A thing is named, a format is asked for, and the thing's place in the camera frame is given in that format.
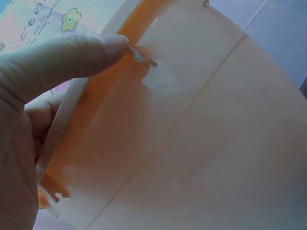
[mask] white surface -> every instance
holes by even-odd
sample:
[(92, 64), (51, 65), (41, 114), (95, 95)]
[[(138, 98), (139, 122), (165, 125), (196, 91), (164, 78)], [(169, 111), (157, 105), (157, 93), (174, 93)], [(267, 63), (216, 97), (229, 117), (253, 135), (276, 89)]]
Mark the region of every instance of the white surface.
[(66, 219), (53, 218), (46, 210), (39, 210), (33, 230), (75, 230)]

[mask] yellow flower illustration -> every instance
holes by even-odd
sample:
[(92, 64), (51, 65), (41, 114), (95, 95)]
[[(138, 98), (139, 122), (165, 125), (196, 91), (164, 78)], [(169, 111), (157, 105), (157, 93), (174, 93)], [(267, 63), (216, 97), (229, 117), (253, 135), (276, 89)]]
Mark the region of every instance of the yellow flower illustration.
[(68, 14), (65, 14), (62, 18), (62, 27), (61, 30), (62, 32), (66, 31), (73, 31), (76, 26), (77, 22), (81, 19), (81, 13), (77, 11), (76, 8), (71, 9)]

